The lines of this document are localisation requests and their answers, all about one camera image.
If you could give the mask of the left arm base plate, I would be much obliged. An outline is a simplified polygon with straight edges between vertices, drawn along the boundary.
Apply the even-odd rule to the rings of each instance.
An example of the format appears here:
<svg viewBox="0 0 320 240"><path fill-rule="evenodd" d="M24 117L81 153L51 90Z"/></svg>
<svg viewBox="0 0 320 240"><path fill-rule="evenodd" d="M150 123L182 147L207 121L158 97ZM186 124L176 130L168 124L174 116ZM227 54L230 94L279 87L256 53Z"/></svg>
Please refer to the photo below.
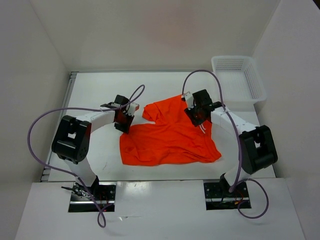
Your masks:
<svg viewBox="0 0 320 240"><path fill-rule="evenodd" d="M100 182L97 193L92 194L98 206L103 209L103 212L115 211L116 187L116 182ZM63 186L62 188L71 191L69 213L98 212L88 193L77 183L74 183L72 187Z"/></svg>

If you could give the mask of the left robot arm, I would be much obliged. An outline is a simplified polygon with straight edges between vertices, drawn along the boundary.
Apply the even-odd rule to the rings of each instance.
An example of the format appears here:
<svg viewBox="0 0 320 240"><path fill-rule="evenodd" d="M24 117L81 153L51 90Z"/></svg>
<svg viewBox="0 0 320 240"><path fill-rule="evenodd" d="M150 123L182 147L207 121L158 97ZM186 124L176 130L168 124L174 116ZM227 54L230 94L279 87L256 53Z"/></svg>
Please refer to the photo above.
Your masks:
<svg viewBox="0 0 320 240"><path fill-rule="evenodd" d="M91 134L109 124L114 124L115 129L122 133L129 133L139 107L139 104L117 95L113 102L101 105L98 111L77 117L62 117L51 150L75 175L76 186L72 188L75 194L85 196L89 200L94 200L102 194L99 177L91 169L87 158Z"/></svg>

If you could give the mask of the orange shorts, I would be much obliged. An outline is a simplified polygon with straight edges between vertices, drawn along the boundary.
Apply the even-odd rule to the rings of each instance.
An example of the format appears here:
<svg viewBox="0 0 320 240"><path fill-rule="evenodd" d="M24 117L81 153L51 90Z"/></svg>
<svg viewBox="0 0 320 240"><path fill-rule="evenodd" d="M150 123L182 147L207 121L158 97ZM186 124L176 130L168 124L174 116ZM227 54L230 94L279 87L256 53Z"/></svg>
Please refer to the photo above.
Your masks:
<svg viewBox="0 0 320 240"><path fill-rule="evenodd" d="M213 163L222 157L212 139L212 123L195 127L184 112L181 96L147 104L142 117L119 138L122 163L154 167L164 164Z"/></svg>

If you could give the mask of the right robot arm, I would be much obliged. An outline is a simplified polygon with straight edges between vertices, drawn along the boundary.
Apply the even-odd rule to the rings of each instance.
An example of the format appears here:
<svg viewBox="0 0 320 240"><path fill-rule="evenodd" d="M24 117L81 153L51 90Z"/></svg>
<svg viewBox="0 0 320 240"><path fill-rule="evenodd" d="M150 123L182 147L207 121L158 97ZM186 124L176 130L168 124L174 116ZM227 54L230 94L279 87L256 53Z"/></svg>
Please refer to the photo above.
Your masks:
<svg viewBox="0 0 320 240"><path fill-rule="evenodd" d="M204 123L210 122L236 137L240 159L233 169L220 176L219 191L223 196L232 196L240 182L278 161L268 126L254 125L232 113L220 101L213 102L205 89L187 92L181 99L186 103L184 112L195 127L205 130Z"/></svg>

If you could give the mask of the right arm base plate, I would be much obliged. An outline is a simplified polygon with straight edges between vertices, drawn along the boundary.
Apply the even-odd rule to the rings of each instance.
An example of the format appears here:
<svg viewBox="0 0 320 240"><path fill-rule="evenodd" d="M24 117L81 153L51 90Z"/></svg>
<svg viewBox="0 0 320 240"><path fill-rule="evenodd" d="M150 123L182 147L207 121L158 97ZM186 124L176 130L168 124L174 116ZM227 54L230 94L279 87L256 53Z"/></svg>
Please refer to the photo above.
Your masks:
<svg viewBox="0 0 320 240"><path fill-rule="evenodd" d="M249 192L245 182L240 183L233 193L224 192L218 180L203 182L206 210L251 209Z"/></svg>

